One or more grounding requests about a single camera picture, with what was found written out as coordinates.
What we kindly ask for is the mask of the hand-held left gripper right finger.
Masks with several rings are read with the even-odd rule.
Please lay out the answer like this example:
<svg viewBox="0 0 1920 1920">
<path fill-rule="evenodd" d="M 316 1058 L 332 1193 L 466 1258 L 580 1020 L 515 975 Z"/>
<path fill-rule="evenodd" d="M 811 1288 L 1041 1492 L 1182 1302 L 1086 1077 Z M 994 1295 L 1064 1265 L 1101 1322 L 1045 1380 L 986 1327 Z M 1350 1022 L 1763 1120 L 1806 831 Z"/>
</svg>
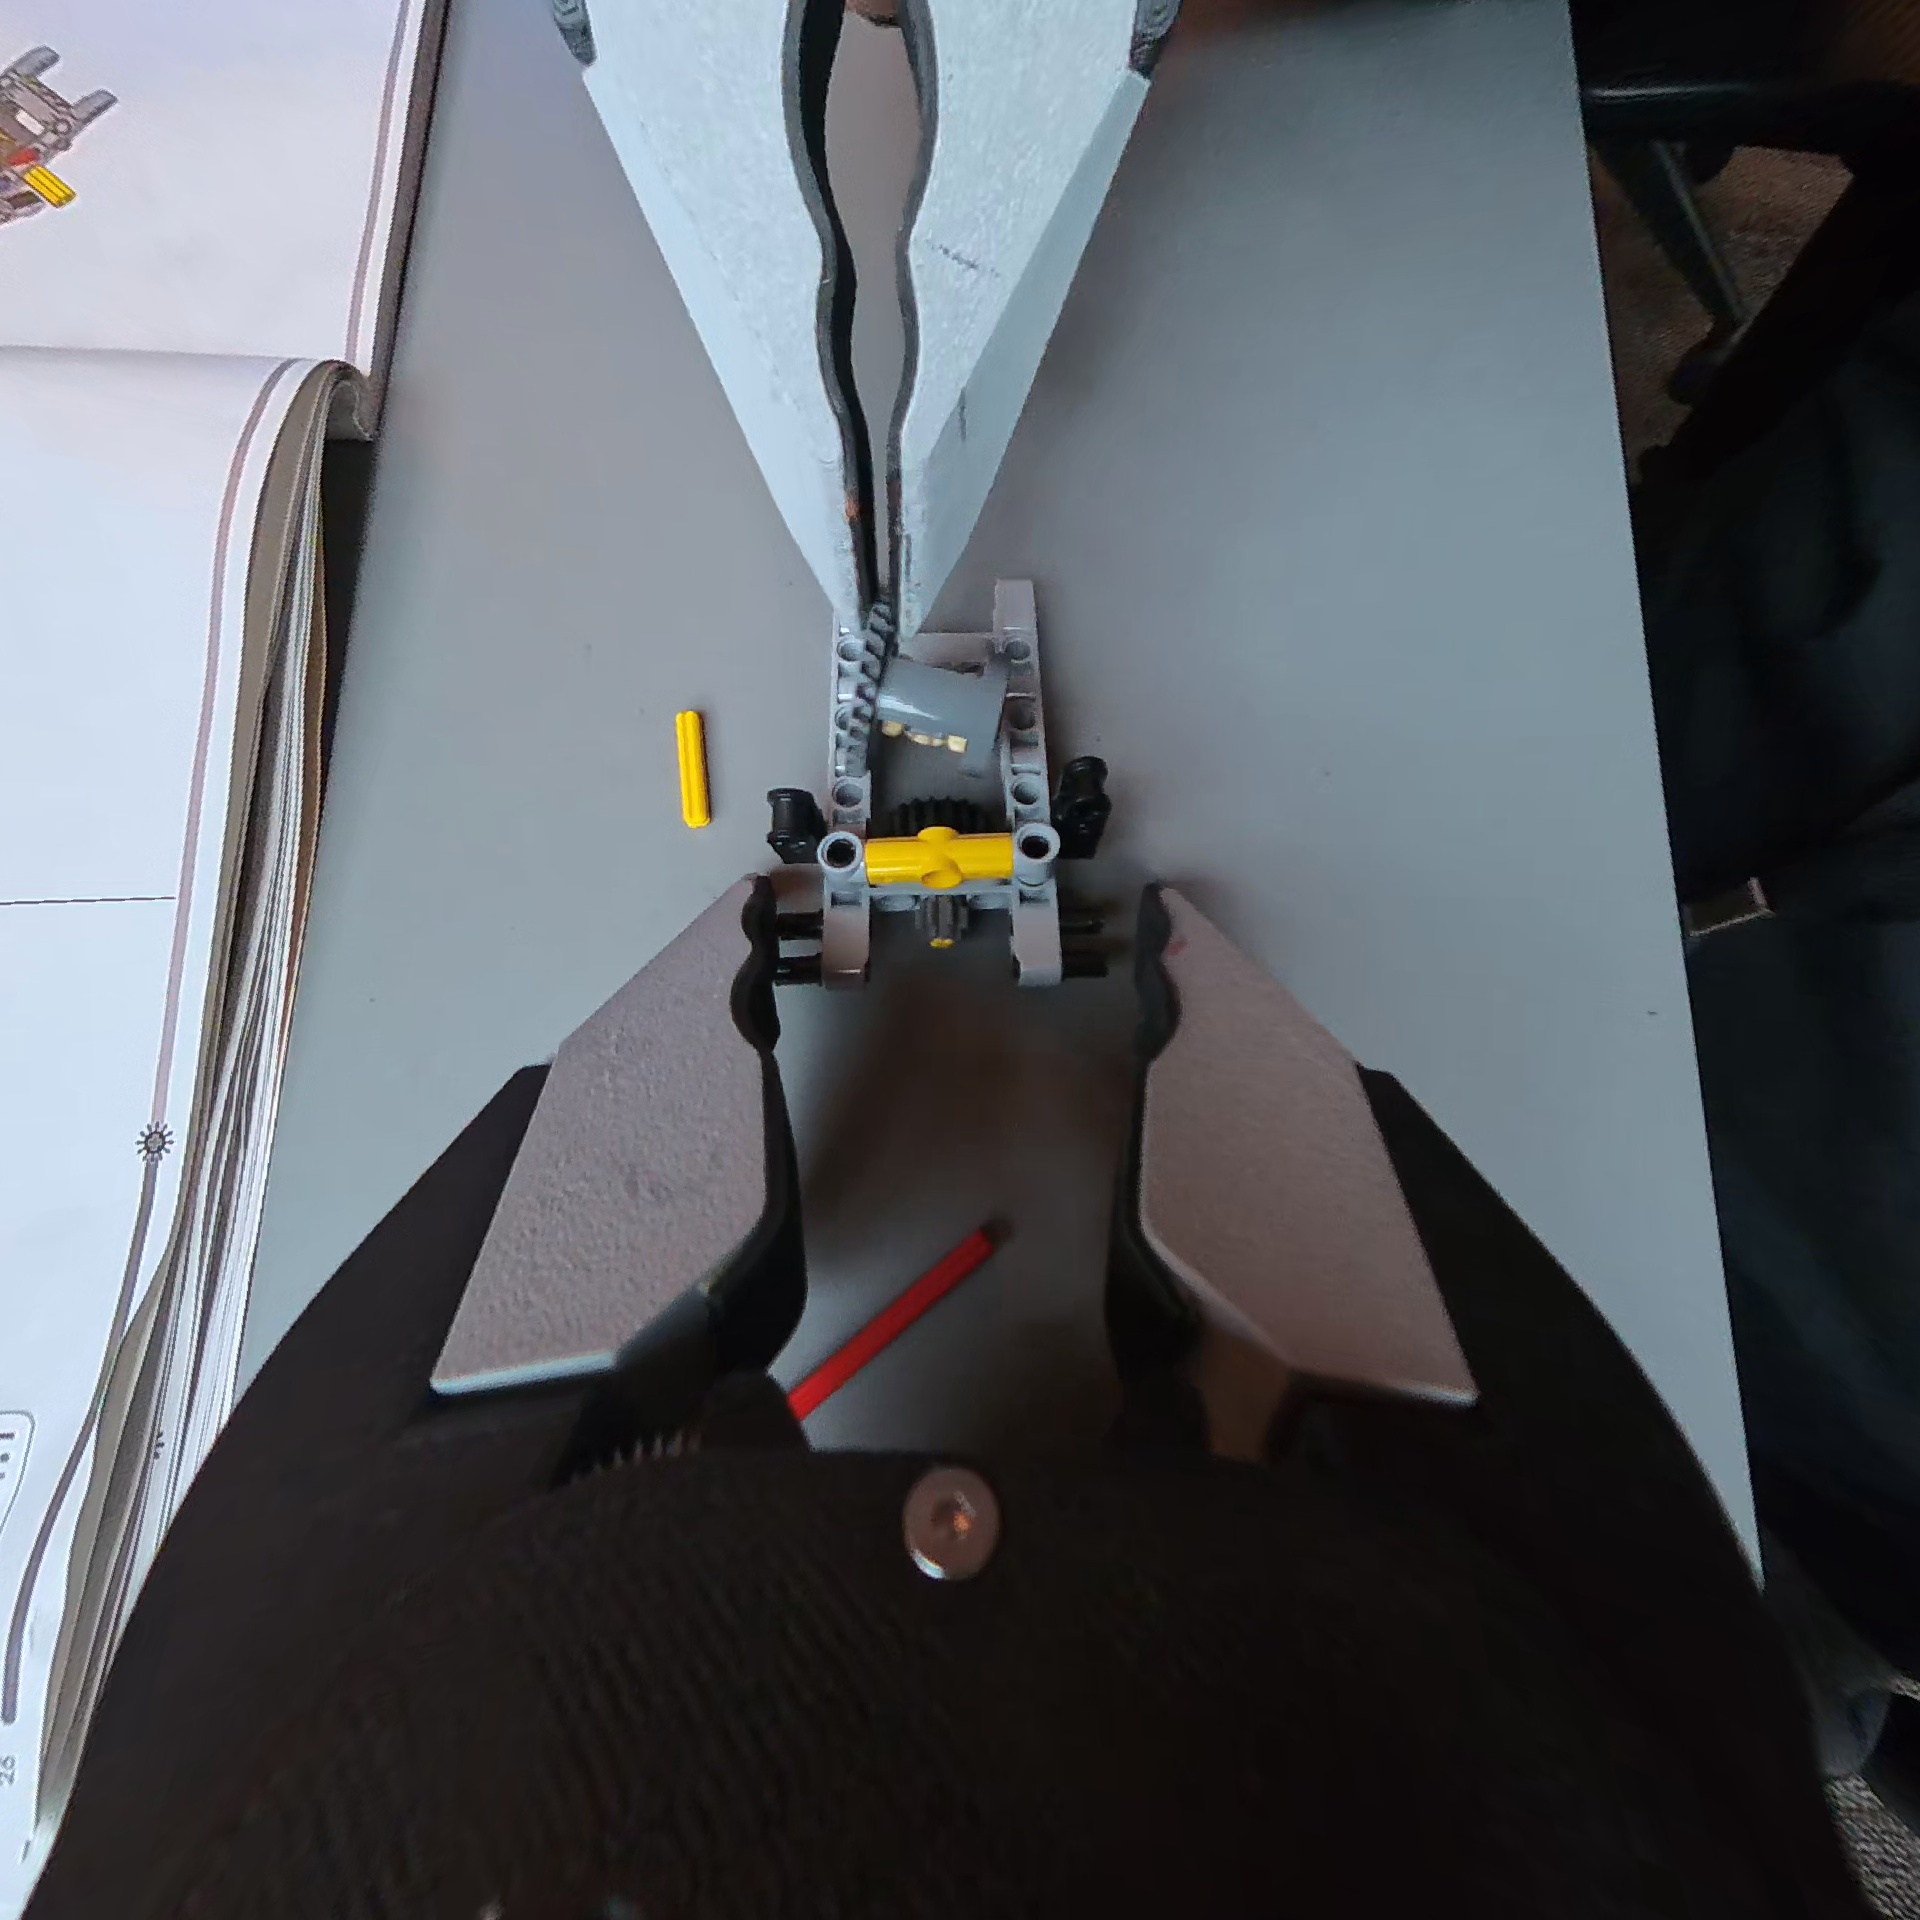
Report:
<svg viewBox="0 0 1920 1920">
<path fill-rule="evenodd" d="M 1140 894 L 1137 999 L 1110 1235 L 1120 1374 L 1223 1337 L 1287 1387 L 1476 1403 L 1348 1047 L 1173 883 Z"/>
</svg>

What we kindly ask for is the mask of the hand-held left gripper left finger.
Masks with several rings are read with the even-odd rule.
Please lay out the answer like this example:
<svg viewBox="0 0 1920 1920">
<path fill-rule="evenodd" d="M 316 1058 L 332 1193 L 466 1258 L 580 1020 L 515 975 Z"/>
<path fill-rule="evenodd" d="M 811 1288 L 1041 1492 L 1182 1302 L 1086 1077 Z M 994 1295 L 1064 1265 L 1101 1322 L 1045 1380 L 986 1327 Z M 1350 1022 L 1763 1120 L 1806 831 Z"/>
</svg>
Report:
<svg viewBox="0 0 1920 1920">
<path fill-rule="evenodd" d="M 554 1054 L 432 1382 L 762 1368 L 805 1302 L 779 906 L 727 885 Z"/>
</svg>

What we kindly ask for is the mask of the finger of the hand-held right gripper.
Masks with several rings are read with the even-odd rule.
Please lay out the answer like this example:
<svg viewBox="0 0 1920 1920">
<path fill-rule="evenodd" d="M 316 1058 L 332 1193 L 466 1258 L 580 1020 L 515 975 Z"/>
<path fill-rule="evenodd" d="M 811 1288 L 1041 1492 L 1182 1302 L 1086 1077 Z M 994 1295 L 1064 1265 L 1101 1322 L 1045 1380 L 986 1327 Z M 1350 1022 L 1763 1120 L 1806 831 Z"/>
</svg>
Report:
<svg viewBox="0 0 1920 1920">
<path fill-rule="evenodd" d="M 579 58 L 765 484 L 835 613 L 876 595 L 858 273 L 827 179 L 842 1 L 580 1 Z"/>
<path fill-rule="evenodd" d="M 899 624 L 964 557 L 1148 100 L 1152 1 L 907 1 Z"/>
</svg>

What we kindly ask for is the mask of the grey lego frame assembly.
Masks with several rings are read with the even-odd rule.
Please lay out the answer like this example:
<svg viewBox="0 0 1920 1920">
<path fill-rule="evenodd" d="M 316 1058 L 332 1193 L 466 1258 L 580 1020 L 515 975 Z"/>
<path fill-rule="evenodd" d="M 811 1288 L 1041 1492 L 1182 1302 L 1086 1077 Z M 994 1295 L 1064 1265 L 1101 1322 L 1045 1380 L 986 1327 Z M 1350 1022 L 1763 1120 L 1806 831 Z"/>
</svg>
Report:
<svg viewBox="0 0 1920 1920">
<path fill-rule="evenodd" d="M 769 793 L 769 845 L 816 883 L 816 902 L 782 907 L 782 987 L 855 990 L 874 967 L 874 923 L 911 923 L 931 949 L 961 946 L 976 923 L 1005 929 L 1022 990 L 1104 975 L 1101 910 L 1064 900 L 1064 871 L 1090 858 L 1112 814 L 1110 766 L 1079 753 L 1053 772 L 1045 645 L 1032 580 L 998 580 L 979 631 L 1007 640 L 1009 693 L 996 753 L 961 755 L 847 727 L 865 618 L 839 616 L 831 636 L 827 778 L 823 792 Z"/>
</svg>

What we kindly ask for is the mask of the grey lego differential housing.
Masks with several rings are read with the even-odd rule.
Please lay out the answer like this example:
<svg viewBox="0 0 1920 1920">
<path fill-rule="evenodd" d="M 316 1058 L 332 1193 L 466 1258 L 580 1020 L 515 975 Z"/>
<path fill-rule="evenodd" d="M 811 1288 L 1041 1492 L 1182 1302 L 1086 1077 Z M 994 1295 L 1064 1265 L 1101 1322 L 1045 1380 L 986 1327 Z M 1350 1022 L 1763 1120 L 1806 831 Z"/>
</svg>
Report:
<svg viewBox="0 0 1920 1920">
<path fill-rule="evenodd" d="M 907 643 L 891 601 L 880 599 L 859 645 L 845 715 L 853 731 L 881 735 L 881 721 L 893 719 L 967 735 L 971 749 L 961 758 L 975 769 L 996 753 L 1011 670 L 1002 635 L 919 631 Z"/>
</svg>

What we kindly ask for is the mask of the red lego axle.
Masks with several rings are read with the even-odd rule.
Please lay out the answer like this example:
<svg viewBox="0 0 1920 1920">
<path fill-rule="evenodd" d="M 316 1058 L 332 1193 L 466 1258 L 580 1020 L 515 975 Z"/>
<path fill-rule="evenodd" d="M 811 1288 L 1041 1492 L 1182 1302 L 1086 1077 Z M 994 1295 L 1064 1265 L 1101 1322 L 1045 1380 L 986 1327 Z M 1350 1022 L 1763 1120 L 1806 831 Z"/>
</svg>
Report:
<svg viewBox="0 0 1920 1920">
<path fill-rule="evenodd" d="M 880 1356 L 896 1346 L 907 1330 L 968 1281 L 996 1254 L 998 1243 L 1002 1229 L 996 1222 L 982 1222 L 975 1233 L 952 1243 L 788 1391 L 790 1413 L 805 1424 L 824 1409 L 853 1380 L 872 1368 Z"/>
</svg>

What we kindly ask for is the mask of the lego instruction booklet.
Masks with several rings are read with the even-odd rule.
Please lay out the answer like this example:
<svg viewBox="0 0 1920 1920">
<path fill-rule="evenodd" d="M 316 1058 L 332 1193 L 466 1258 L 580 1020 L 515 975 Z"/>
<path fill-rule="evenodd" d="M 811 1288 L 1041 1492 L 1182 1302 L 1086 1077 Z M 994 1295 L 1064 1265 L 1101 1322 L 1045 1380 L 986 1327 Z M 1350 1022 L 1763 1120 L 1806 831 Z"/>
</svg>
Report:
<svg viewBox="0 0 1920 1920">
<path fill-rule="evenodd" d="M 442 1 L 4 4 L 4 1878 L 229 1424 Z"/>
</svg>

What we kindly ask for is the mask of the black office chair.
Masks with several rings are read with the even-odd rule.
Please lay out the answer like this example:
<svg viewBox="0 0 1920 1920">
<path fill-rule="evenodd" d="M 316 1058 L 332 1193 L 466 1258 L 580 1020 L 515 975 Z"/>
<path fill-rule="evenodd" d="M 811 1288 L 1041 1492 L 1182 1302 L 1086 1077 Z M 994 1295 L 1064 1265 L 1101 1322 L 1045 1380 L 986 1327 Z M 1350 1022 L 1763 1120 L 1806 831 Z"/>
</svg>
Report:
<svg viewBox="0 0 1920 1920">
<path fill-rule="evenodd" d="M 1573 1 L 1571 20 L 1588 141 L 1715 316 L 1721 361 L 1668 445 L 1700 476 L 1918 294 L 1918 4 Z M 1692 202 L 1692 161 L 1735 149 L 1838 159 L 1851 179 L 1758 309 Z"/>
</svg>

